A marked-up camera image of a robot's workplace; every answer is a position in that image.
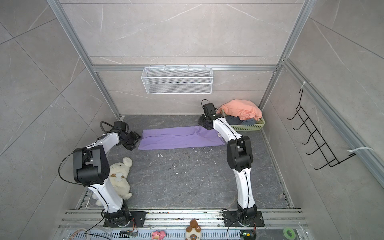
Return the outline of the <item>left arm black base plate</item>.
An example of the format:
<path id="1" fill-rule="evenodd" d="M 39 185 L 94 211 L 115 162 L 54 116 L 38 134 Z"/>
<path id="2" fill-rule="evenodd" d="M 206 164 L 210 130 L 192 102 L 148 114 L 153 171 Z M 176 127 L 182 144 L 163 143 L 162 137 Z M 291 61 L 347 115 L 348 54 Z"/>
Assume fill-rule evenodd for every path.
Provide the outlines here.
<path id="1" fill-rule="evenodd" d="M 130 217 L 123 217 L 120 220 L 111 220 L 105 219 L 103 227 L 111 227 L 111 228 L 142 228 L 144 226 L 146 220 L 146 212 L 145 211 L 133 211 L 130 212 Z"/>

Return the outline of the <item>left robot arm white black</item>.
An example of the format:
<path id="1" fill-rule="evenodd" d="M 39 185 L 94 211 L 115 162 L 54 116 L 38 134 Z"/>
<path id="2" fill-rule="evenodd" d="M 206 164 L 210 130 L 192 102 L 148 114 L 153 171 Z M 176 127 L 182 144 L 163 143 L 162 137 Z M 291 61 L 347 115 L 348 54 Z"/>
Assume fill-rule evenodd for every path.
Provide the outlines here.
<path id="1" fill-rule="evenodd" d="M 125 227 L 132 220 L 126 200 L 132 197 L 127 177 L 133 161 L 124 157 L 109 165 L 107 153 L 119 145 L 132 151 L 139 139 L 140 135 L 130 132 L 126 122 L 116 121 L 110 130 L 103 130 L 96 142 L 73 153 L 75 182 L 92 191 L 97 205 L 104 207 L 102 216 L 112 227 Z"/>

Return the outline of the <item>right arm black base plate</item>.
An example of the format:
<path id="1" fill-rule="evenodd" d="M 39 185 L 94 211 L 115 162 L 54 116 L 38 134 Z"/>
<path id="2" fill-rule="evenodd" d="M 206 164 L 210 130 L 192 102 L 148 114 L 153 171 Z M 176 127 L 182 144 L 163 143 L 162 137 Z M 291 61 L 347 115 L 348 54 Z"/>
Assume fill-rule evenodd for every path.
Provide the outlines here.
<path id="1" fill-rule="evenodd" d="M 222 217 L 224 218 L 225 227 L 264 227 L 265 222 L 261 211 L 257 211 L 250 217 L 241 219 L 237 211 L 229 211 L 227 209 L 221 210 Z"/>

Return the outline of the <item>purple t shirt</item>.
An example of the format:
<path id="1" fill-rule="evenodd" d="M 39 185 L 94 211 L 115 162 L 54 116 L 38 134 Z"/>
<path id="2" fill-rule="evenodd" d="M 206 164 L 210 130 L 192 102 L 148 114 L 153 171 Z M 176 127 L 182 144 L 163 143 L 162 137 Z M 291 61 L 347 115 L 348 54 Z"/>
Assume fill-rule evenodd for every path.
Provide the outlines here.
<path id="1" fill-rule="evenodd" d="M 215 130 L 201 126 L 143 130 L 139 150 L 171 150 L 223 146 L 227 143 Z"/>

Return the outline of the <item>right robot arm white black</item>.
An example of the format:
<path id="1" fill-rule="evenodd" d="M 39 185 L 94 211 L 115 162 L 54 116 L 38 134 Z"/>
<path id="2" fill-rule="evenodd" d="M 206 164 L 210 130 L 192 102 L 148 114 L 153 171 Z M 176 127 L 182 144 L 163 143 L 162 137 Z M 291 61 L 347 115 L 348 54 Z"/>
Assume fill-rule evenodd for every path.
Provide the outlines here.
<path id="1" fill-rule="evenodd" d="M 251 185 L 251 140 L 236 132 L 213 103 L 202 104 L 202 108 L 204 113 L 200 116 L 198 124 L 208 130 L 217 131 L 227 143 L 227 162 L 235 174 L 238 191 L 237 221 L 243 226 L 250 225 L 258 212 Z"/>

